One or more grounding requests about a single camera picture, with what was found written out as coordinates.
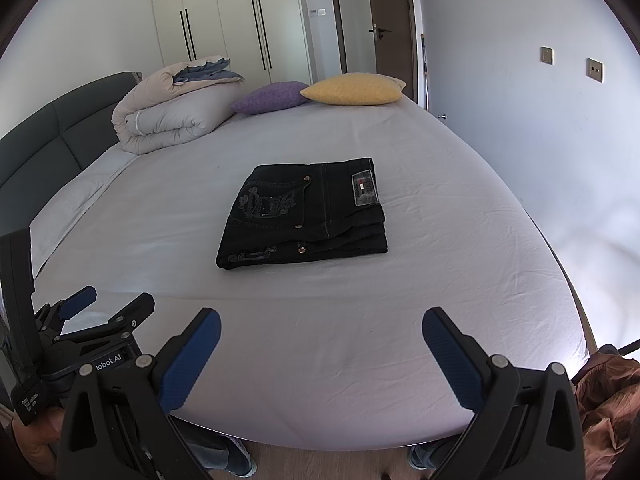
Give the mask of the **person left hand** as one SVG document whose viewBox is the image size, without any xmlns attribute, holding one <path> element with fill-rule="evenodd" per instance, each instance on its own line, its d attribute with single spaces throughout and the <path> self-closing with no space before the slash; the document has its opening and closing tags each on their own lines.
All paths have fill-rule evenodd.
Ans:
<svg viewBox="0 0 640 480">
<path fill-rule="evenodd" d="M 11 422 L 17 448 L 30 468 L 42 478 L 56 476 L 56 456 L 51 445 L 60 442 L 64 415 L 62 408 L 52 408 L 28 426 L 19 418 Z"/>
</svg>

